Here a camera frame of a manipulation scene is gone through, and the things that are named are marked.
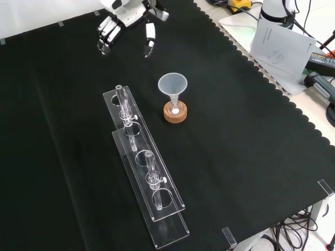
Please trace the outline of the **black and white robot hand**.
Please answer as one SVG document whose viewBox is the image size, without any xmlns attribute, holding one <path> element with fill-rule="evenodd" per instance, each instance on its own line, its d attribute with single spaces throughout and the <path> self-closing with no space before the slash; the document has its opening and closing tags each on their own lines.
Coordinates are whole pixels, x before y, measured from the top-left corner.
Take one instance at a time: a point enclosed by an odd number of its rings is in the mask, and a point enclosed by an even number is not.
<svg viewBox="0 0 335 251">
<path fill-rule="evenodd" d="M 103 55 L 107 55 L 123 31 L 130 29 L 142 21 L 146 22 L 146 45 L 143 56 L 148 58 L 155 46 L 155 25 L 148 19 L 152 15 L 161 21 L 167 21 L 168 11 L 160 1 L 100 1 L 109 15 L 98 26 L 99 40 L 97 48 Z"/>
</svg>

